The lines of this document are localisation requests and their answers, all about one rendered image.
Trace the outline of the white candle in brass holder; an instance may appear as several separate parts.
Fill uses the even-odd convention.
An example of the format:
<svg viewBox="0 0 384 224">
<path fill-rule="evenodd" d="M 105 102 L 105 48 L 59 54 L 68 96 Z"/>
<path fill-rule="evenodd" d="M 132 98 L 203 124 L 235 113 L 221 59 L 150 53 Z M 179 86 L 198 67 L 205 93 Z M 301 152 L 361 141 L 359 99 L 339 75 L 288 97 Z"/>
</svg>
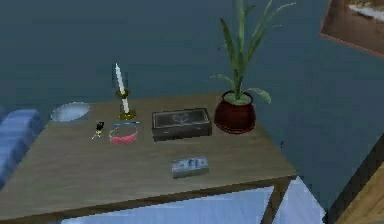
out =
<svg viewBox="0 0 384 224">
<path fill-rule="evenodd" d="M 136 112 L 131 110 L 129 107 L 128 96 L 130 91 L 124 86 L 122 72 L 118 64 L 115 64 L 115 74 L 118 84 L 116 95 L 120 98 L 122 104 L 122 110 L 120 111 L 119 118 L 121 120 L 131 120 L 136 116 Z"/>
</svg>

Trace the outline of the brown wooden table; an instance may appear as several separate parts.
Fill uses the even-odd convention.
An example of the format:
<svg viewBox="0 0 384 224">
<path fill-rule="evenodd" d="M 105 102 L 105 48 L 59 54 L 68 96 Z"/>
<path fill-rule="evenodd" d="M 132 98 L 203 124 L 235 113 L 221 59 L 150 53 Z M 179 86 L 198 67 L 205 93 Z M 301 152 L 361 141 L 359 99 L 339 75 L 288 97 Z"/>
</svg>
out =
<svg viewBox="0 0 384 224">
<path fill-rule="evenodd" d="M 91 139 L 97 121 L 111 126 L 116 102 L 92 106 L 80 124 L 47 124 L 0 190 L 0 224 L 46 224 L 71 217 L 119 211 L 198 197 L 271 187 L 262 219 L 272 224 L 296 171 L 261 126 L 243 135 L 213 129 L 210 136 L 155 142 L 152 113 L 185 108 L 213 111 L 219 94 L 136 99 L 142 122 L 129 145 Z M 206 157 L 209 172 L 174 179 L 173 160 Z"/>
</svg>

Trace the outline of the small black key fob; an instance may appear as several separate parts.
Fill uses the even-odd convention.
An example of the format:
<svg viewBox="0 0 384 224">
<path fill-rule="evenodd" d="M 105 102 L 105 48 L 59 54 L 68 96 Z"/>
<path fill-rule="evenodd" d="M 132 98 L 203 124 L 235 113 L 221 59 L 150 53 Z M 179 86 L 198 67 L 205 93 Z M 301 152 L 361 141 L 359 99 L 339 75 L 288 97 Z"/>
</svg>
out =
<svg viewBox="0 0 384 224">
<path fill-rule="evenodd" d="M 103 128 L 104 128 L 104 121 L 100 121 L 96 124 L 95 128 L 95 134 L 91 138 L 92 140 L 95 139 L 96 137 L 100 138 L 102 133 L 103 133 Z"/>
</svg>

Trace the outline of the blue pen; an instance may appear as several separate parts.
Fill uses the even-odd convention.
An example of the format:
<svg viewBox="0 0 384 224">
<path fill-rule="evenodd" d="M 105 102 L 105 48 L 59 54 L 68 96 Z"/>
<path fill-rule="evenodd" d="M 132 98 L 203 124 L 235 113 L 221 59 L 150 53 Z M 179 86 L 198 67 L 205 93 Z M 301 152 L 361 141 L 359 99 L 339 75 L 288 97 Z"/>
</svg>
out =
<svg viewBox="0 0 384 224">
<path fill-rule="evenodd" d="M 120 122 L 120 123 L 114 123 L 113 126 L 129 126 L 129 125 L 141 125 L 142 122 L 140 121 L 127 121 L 127 122 Z"/>
</svg>

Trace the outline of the grey remote control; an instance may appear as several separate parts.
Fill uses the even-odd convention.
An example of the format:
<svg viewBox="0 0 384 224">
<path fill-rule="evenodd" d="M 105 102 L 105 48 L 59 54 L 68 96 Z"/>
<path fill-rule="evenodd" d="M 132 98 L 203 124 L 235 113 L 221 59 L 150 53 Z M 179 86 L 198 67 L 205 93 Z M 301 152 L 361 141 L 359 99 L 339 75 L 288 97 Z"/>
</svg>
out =
<svg viewBox="0 0 384 224">
<path fill-rule="evenodd" d="M 173 160 L 171 171 L 174 179 L 202 175 L 209 172 L 208 160 L 206 157 Z"/>
</svg>

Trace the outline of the dark grey flat box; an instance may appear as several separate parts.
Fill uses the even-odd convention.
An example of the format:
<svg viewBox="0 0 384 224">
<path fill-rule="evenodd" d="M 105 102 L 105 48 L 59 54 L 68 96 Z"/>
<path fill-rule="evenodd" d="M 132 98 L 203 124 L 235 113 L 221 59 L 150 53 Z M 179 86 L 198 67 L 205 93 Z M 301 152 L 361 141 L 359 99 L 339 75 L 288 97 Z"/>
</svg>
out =
<svg viewBox="0 0 384 224">
<path fill-rule="evenodd" d="M 206 108 L 152 113 L 152 136 L 155 142 L 212 134 L 212 121 Z"/>
</svg>

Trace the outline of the brown framed picture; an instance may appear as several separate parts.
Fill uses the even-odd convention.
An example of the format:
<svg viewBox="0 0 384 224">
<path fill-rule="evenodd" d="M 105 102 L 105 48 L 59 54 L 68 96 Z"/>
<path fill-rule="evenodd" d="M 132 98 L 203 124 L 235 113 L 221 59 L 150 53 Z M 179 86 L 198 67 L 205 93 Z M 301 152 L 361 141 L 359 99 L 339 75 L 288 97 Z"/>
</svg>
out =
<svg viewBox="0 0 384 224">
<path fill-rule="evenodd" d="M 350 9 L 349 0 L 330 0 L 320 35 L 384 58 L 384 21 Z"/>
</svg>

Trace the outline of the pink glass bowl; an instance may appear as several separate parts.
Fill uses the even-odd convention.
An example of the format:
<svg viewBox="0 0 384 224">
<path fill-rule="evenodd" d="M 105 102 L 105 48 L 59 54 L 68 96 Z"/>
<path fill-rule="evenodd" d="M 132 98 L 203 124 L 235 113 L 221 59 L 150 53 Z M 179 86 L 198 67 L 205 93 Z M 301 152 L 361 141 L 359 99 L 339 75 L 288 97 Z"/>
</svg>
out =
<svg viewBox="0 0 384 224">
<path fill-rule="evenodd" d="M 138 129 L 135 126 L 116 126 L 109 132 L 113 144 L 131 144 L 136 140 Z"/>
</svg>

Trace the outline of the pale round plate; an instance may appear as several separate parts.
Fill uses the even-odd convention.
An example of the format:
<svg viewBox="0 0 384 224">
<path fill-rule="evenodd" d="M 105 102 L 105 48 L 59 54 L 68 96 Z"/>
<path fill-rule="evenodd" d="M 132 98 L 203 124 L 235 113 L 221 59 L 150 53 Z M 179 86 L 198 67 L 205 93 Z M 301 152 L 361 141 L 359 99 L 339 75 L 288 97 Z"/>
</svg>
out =
<svg viewBox="0 0 384 224">
<path fill-rule="evenodd" d="M 85 102 L 71 102 L 56 108 L 50 115 L 54 122 L 73 122 L 84 120 L 90 111 L 90 105 Z"/>
</svg>

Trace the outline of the brown wooden furniture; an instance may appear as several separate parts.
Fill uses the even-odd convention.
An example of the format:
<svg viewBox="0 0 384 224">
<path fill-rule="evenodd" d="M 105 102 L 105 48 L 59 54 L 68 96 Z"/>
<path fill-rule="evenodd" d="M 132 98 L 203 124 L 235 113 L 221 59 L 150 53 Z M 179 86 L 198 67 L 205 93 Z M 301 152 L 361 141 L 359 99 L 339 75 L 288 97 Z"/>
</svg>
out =
<svg viewBox="0 0 384 224">
<path fill-rule="evenodd" d="M 384 224 L 384 133 L 322 221 L 324 224 Z"/>
</svg>

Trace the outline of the green plant in red pot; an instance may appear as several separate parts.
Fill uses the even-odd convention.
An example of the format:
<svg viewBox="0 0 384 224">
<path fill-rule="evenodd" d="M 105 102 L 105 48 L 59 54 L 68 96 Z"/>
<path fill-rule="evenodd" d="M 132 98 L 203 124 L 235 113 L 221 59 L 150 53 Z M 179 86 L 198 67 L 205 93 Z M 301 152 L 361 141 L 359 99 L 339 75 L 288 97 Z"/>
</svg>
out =
<svg viewBox="0 0 384 224">
<path fill-rule="evenodd" d="M 243 89 L 244 74 L 256 49 L 270 30 L 280 27 L 280 24 L 269 26 L 270 21 L 282 10 L 296 5 L 295 2 L 282 4 L 271 12 L 270 7 L 272 2 L 273 0 L 269 0 L 266 4 L 263 14 L 249 38 L 247 47 L 245 45 L 246 17 L 255 5 L 251 4 L 245 7 L 244 0 L 236 0 L 236 39 L 232 38 L 230 28 L 226 21 L 223 18 L 220 19 L 225 41 L 224 47 L 227 49 L 229 55 L 232 77 L 223 74 L 212 75 L 212 78 L 225 80 L 231 85 L 231 89 L 222 94 L 221 101 L 215 109 L 214 123 L 219 129 L 226 133 L 244 134 L 250 132 L 255 127 L 256 112 L 253 106 L 254 98 L 251 92 L 260 96 L 268 104 L 272 102 L 270 94 L 263 89 L 257 87 L 248 88 L 247 90 Z"/>
</svg>

